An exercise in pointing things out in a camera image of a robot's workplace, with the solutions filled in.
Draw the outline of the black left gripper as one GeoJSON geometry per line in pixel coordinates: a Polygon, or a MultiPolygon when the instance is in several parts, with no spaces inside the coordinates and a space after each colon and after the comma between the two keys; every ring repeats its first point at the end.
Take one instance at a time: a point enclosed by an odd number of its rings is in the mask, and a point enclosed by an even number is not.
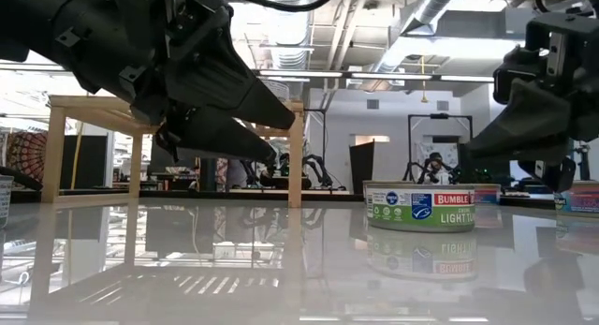
{"type": "Polygon", "coordinates": [[[186,149],[272,164],[275,150],[232,117],[288,129],[295,115],[235,52],[231,7],[224,0],[171,2],[62,0],[56,63],[86,91],[105,89],[148,123],[164,121],[155,143],[174,161],[186,149]]]}

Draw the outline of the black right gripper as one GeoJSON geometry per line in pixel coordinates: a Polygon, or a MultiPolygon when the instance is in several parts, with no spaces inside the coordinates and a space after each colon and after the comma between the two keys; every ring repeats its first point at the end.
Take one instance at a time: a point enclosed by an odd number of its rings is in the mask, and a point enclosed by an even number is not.
{"type": "Polygon", "coordinates": [[[568,190],[577,168],[565,157],[569,138],[599,138],[599,20],[533,18],[525,44],[504,57],[493,77],[493,97],[505,108],[467,144],[472,157],[518,160],[552,192],[568,190]]]}

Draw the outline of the light wooden slatted shelf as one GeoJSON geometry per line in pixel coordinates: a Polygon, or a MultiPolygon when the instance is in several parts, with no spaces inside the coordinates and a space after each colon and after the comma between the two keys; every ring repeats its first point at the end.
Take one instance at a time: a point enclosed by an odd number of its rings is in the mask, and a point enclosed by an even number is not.
{"type": "MultiPolygon", "coordinates": [[[[116,203],[132,203],[139,198],[142,138],[153,134],[157,128],[137,120],[129,105],[117,97],[107,96],[51,96],[51,112],[41,201],[56,208],[87,207],[116,203]],[[133,138],[131,156],[131,182],[125,194],[92,194],[62,196],[60,180],[64,151],[66,119],[76,119],[82,123],[121,132],[133,138]]],[[[301,172],[303,151],[304,108],[300,101],[289,101],[285,106],[295,115],[295,122],[288,130],[257,126],[256,133],[261,137],[288,137],[290,140],[290,173],[288,206],[299,208],[302,202],[301,172]]]]}

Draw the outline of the large black panel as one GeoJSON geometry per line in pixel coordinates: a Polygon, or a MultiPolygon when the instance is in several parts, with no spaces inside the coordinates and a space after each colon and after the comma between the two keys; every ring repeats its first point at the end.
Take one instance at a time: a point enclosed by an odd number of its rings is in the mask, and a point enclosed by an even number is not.
{"type": "Polygon", "coordinates": [[[506,160],[473,158],[467,145],[459,145],[460,184],[511,184],[510,164],[506,160]]]}

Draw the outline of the person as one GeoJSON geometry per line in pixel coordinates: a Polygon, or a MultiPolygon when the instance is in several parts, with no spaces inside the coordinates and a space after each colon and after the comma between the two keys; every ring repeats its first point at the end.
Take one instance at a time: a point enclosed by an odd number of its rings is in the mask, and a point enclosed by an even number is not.
{"type": "Polygon", "coordinates": [[[425,161],[424,181],[426,183],[438,184],[440,172],[443,170],[443,158],[440,153],[432,152],[425,161]]]}

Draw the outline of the black cabinet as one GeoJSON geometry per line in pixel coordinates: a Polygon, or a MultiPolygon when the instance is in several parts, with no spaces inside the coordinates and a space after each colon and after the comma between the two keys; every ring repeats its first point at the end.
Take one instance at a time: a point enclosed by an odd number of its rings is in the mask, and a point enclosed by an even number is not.
{"type": "MultiPolygon", "coordinates": [[[[61,169],[61,189],[70,189],[77,136],[65,136],[61,169]]],[[[83,135],[76,167],[75,189],[103,186],[106,172],[107,136],[83,135]]]]}

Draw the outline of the black standing board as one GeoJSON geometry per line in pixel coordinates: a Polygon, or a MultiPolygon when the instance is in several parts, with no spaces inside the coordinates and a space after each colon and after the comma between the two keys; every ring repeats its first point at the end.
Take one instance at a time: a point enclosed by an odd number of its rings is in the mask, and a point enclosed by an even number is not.
{"type": "Polygon", "coordinates": [[[370,181],[373,177],[373,141],[360,145],[350,146],[350,165],[352,175],[352,186],[355,195],[363,195],[364,181],[370,181]]]}

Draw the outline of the ceiling light strip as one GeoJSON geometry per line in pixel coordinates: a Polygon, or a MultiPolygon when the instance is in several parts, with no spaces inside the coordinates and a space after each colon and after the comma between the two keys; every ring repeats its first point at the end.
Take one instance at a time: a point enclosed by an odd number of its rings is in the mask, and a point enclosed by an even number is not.
{"type": "Polygon", "coordinates": [[[332,79],[358,79],[358,80],[388,80],[388,81],[447,81],[447,82],[473,82],[493,83],[494,79],[488,76],[440,75],[440,74],[410,74],[410,73],[375,73],[352,71],[317,71],[317,70],[280,70],[280,69],[255,69],[254,73],[263,77],[289,77],[289,78],[332,78],[332,79]]]}

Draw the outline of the red patterned tapestry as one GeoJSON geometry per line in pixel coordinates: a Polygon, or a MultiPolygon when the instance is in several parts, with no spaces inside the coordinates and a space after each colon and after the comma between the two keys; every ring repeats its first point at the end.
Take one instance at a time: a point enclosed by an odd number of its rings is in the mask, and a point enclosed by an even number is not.
{"type": "Polygon", "coordinates": [[[46,133],[9,133],[6,166],[41,183],[44,175],[46,144],[46,133]]]}

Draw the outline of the ribbed silver ceiling duct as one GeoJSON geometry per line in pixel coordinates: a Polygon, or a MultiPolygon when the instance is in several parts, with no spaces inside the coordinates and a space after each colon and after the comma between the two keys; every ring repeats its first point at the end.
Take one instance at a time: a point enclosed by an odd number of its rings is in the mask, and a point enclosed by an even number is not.
{"type": "MultiPolygon", "coordinates": [[[[309,0],[271,0],[288,5],[303,5],[309,0]]],[[[270,45],[269,69],[304,70],[307,68],[309,52],[308,12],[284,12],[267,9],[268,44],[270,45]]]]}

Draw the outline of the white wall poster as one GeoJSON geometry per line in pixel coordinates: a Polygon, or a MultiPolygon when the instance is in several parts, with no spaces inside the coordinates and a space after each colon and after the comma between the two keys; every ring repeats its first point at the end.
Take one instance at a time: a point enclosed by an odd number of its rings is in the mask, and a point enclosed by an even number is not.
{"type": "Polygon", "coordinates": [[[453,169],[459,164],[459,150],[456,143],[417,142],[415,144],[415,153],[415,161],[420,166],[424,166],[426,162],[429,162],[427,170],[432,170],[434,161],[441,161],[443,166],[439,167],[439,174],[442,175],[449,174],[446,167],[453,169]]]}

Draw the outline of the black metal stand frame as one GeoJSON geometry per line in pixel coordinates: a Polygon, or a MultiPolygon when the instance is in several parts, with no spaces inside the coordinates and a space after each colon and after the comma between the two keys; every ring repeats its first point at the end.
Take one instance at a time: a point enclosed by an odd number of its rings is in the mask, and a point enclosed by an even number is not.
{"type": "Polygon", "coordinates": [[[325,164],[329,139],[326,112],[318,109],[305,109],[304,119],[306,152],[308,155],[319,155],[322,158],[322,164],[325,164]]]}
{"type": "Polygon", "coordinates": [[[442,113],[442,112],[431,113],[431,114],[409,114],[407,116],[407,119],[408,119],[408,122],[407,122],[407,126],[408,126],[408,130],[407,130],[408,162],[406,164],[406,171],[404,172],[404,175],[402,178],[404,181],[405,180],[414,181],[414,176],[412,173],[412,167],[416,164],[416,162],[413,161],[413,153],[412,153],[412,146],[413,146],[412,135],[413,135],[413,130],[416,127],[416,126],[412,125],[412,120],[414,118],[419,118],[420,120],[422,120],[422,119],[431,119],[431,120],[454,119],[462,126],[463,126],[463,122],[461,121],[461,119],[465,119],[468,122],[468,126],[466,126],[466,129],[469,133],[468,140],[471,140],[474,137],[474,121],[473,121],[473,117],[471,115],[452,115],[452,114],[442,113]]]}

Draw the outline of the smooth silver ceiling duct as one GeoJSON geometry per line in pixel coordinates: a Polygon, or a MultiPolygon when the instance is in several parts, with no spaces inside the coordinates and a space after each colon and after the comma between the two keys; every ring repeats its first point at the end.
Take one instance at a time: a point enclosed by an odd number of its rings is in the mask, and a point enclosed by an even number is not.
{"type": "Polygon", "coordinates": [[[409,55],[423,55],[437,25],[455,0],[416,0],[401,8],[387,28],[388,46],[371,72],[390,73],[409,55]]]}

